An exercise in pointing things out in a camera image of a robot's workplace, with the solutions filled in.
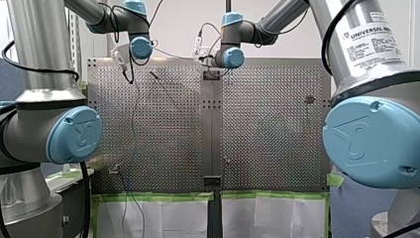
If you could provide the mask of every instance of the light blue joint cap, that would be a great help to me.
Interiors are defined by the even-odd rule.
[[[138,60],[145,60],[152,55],[153,47],[151,41],[144,37],[135,37],[130,43],[133,57]]]
[[[47,141],[49,160],[58,165],[84,162],[95,152],[102,135],[102,121],[90,107],[67,111],[53,126]]]
[[[143,0],[126,0],[125,5],[127,8],[136,11],[144,16],[147,16],[146,11],[146,4],[143,2]]]
[[[327,116],[323,141],[334,165],[361,184],[420,185],[420,117],[399,103],[371,96],[347,99]]]
[[[14,101],[0,101],[0,108],[5,107],[5,106],[9,106],[9,105],[12,105],[12,104],[15,104],[15,102]]]
[[[230,48],[223,53],[223,64],[226,68],[237,68],[244,64],[245,55],[239,48]]]
[[[244,21],[244,15],[237,12],[229,12],[223,16],[222,27],[227,27],[235,23],[240,23]]]

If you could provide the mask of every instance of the white wall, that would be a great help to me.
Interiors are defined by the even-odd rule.
[[[243,13],[246,19],[258,21],[278,1],[233,0],[233,8]],[[410,4],[412,1],[420,0],[380,0],[407,60],[410,52]],[[145,2],[149,17],[151,17],[159,0],[145,0]],[[110,0],[109,3],[121,4],[122,1]],[[224,12],[225,0],[164,0],[151,28],[152,38],[159,41],[158,47],[161,50],[181,57],[191,57],[193,43],[201,24],[211,22],[220,26]],[[204,34],[206,45],[211,45],[217,38],[210,28],[206,28]],[[299,28],[281,36],[274,46],[258,50],[254,46],[244,45],[243,49],[246,56],[251,58],[319,58],[321,39],[312,13],[309,13]],[[164,57],[160,53],[155,53],[155,56]]]
[[[149,18],[152,17],[158,1],[145,0]],[[278,1],[233,0],[233,8],[243,13],[246,19],[257,21]],[[122,0],[108,2],[111,5],[122,4]],[[380,3],[405,59],[411,65],[420,66],[420,46],[415,44],[420,40],[420,0],[380,0]],[[7,34],[4,34],[7,32],[3,23],[5,1],[0,0],[0,4],[0,48],[3,48],[9,39],[5,39]],[[159,41],[158,47],[161,50],[181,57],[191,57],[201,24],[211,22],[220,26],[224,8],[225,0],[164,0],[151,28],[152,38]],[[216,38],[212,29],[205,29],[205,45],[211,45]],[[113,48],[112,39],[111,34],[105,37],[90,33],[84,21],[80,20],[83,74],[86,73],[87,58],[106,57]],[[127,34],[121,34],[121,43],[126,42]],[[246,56],[250,58],[319,58],[320,48],[321,40],[311,13],[295,31],[281,36],[274,46],[259,50],[251,45],[243,46]],[[154,57],[165,55],[154,52]]]

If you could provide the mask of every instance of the small sticker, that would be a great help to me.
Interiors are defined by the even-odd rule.
[[[387,23],[367,23],[343,34],[345,56],[355,68],[402,61],[401,51]]]
[[[371,19],[374,22],[386,22],[385,14],[381,12],[371,12]]]

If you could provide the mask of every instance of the perforated metal panel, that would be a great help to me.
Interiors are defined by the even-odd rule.
[[[317,59],[259,59],[226,76],[223,188],[322,190],[330,84]]]
[[[89,72],[104,127],[94,191],[202,190],[200,67],[152,61],[136,67],[135,84],[108,59],[92,59]]]
[[[223,189],[325,187],[331,80],[318,59],[248,59],[222,81],[156,59],[136,67],[137,87],[109,59],[88,69],[104,122],[94,192],[201,191],[204,176],[219,175]]]

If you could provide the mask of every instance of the metal bracket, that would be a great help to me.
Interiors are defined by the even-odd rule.
[[[204,80],[220,80],[220,71],[216,71],[216,70],[203,71],[203,79]]]
[[[205,186],[220,186],[222,185],[222,178],[220,176],[204,177]]]

